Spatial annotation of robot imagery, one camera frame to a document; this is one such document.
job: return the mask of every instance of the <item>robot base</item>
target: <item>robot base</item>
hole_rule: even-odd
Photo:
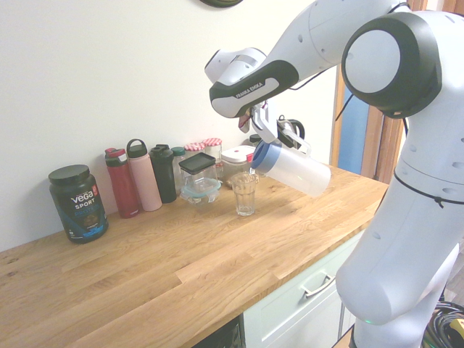
[[[349,348],[419,348],[429,318],[435,310],[458,254],[459,244],[432,278],[422,300],[409,312],[380,326],[357,319]]]

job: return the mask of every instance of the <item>dishwasher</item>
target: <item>dishwasher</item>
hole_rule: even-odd
[[[231,320],[193,348],[245,348],[243,318]]]

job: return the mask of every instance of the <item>yellow cable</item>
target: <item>yellow cable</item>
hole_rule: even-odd
[[[450,323],[450,328],[455,329],[464,339],[464,319],[454,319]]]

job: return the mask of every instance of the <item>pink water bottle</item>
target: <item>pink water bottle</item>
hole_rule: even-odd
[[[134,141],[139,141],[140,145],[132,145]],[[132,139],[128,142],[127,151],[142,207],[146,212],[159,209],[162,205],[160,192],[145,143],[140,139]]]
[[[111,148],[104,152],[119,215],[123,219],[133,218],[138,214],[138,200],[129,170],[128,156],[124,149]]]

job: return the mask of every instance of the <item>black container lid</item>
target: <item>black container lid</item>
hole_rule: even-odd
[[[156,145],[150,150],[150,157],[152,162],[157,164],[171,163],[174,159],[174,152],[169,150],[168,145]]]
[[[196,175],[215,164],[216,159],[203,152],[179,162],[179,166],[190,175]]]
[[[68,165],[49,174],[49,180],[54,185],[73,185],[88,178],[90,170],[86,165]]]
[[[131,146],[134,141],[140,141],[141,144]],[[145,156],[148,153],[145,143],[140,139],[132,139],[129,141],[127,145],[127,152],[129,158],[139,158]]]

